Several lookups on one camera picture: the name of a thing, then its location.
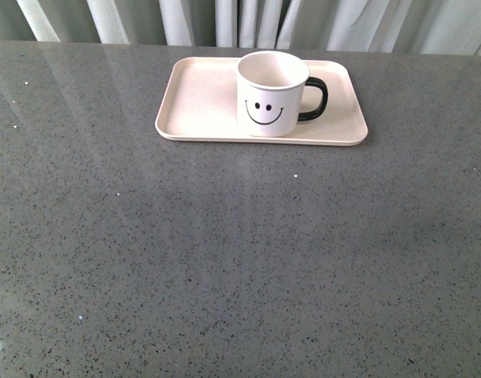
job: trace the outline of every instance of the mug handle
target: mug handle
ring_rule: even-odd
[[[309,112],[302,112],[298,114],[298,122],[304,121],[304,120],[315,120],[318,118],[322,113],[324,113],[324,110],[326,109],[327,105],[327,86],[326,83],[316,77],[310,76],[306,82],[305,86],[309,87],[316,87],[319,88],[322,91],[322,99],[320,100],[319,106],[317,106],[316,109],[310,110]]]

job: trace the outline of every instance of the speckled stone surface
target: speckled stone surface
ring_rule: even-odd
[[[481,57],[294,52],[354,147],[157,134],[246,52],[0,42],[0,377],[481,377]]]

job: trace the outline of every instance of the white curtain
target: white curtain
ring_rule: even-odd
[[[0,0],[0,39],[481,55],[481,0]]]

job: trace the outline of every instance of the tray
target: tray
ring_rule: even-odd
[[[305,61],[310,75],[327,84],[329,99],[324,114],[298,123],[282,138],[255,137],[236,120],[236,57],[188,57],[172,70],[160,110],[157,131],[167,139],[202,142],[284,143],[352,146],[366,138],[368,127],[349,73],[332,61]],[[301,111],[315,109],[320,92],[307,87]]]

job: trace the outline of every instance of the mug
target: mug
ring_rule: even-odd
[[[237,121],[248,134],[280,137],[299,121],[314,120],[326,109],[327,86],[310,76],[300,58],[281,51],[258,51],[242,57],[236,66]],[[305,86],[322,91],[316,109],[299,113]]]

